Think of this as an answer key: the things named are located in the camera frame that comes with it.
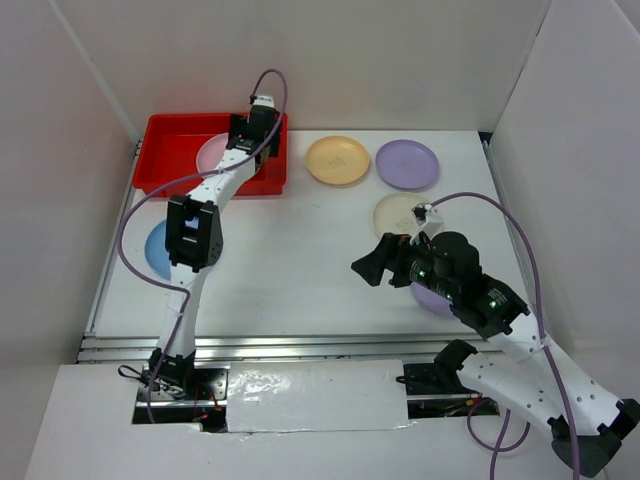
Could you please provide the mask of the blue plate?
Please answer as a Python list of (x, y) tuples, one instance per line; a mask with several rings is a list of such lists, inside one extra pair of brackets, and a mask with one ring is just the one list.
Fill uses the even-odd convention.
[(144, 255), (149, 267), (163, 280), (171, 279), (169, 253), (165, 246), (166, 222), (159, 222), (149, 233)]

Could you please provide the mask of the cream white plate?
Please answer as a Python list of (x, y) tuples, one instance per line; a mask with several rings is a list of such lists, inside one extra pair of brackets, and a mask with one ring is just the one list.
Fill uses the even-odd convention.
[(412, 209), (423, 203), (428, 203), (425, 197), (410, 192), (394, 193), (382, 198), (376, 204), (372, 215), (376, 235), (381, 237), (384, 233), (414, 233), (418, 223)]

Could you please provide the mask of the pink plate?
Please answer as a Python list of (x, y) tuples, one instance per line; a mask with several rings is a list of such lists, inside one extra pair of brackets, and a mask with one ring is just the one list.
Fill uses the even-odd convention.
[(222, 133), (211, 137), (202, 145), (196, 155), (196, 167), (200, 173), (216, 169), (225, 154), (228, 140), (228, 134)]

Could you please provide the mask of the yellow plate back row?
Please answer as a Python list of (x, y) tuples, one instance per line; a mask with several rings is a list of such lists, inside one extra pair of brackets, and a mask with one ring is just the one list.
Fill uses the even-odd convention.
[(370, 156), (366, 148), (351, 137), (326, 136), (308, 148), (305, 165), (317, 181), (346, 187), (364, 178), (370, 166)]

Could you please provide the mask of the purple plate back row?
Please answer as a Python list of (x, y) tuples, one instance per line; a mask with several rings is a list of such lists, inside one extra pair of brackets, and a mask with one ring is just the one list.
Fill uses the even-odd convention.
[(424, 190), (440, 177), (440, 162), (434, 151), (414, 140), (385, 143), (375, 155), (375, 166), (385, 183), (400, 190)]

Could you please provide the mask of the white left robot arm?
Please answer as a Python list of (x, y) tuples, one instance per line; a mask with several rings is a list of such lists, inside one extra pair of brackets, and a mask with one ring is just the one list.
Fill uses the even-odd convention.
[(206, 277), (223, 251), (221, 214), (240, 187), (277, 155), (280, 112), (259, 99), (230, 117), (228, 142), (212, 174), (167, 206), (170, 290), (161, 335), (149, 359), (152, 382), (176, 399), (197, 389), (195, 326)]

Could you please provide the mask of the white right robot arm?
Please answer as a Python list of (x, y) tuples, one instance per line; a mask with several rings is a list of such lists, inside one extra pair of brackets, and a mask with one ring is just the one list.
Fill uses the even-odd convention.
[(464, 235), (411, 239), (386, 233), (351, 268), (371, 286), (391, 272), (391, 286), (422, 286), (449, 301), (452, 314), (520, 372), (503, 370), (476, 347), (454, 340), (434, 361), (438, 385), (475, 391), (517, 413), (581, 476), (596, 477), (638, 426), (638, 402), (604, 389), (551, 337), (542, 336), (526, 303), (483, 272), (478, 250)]

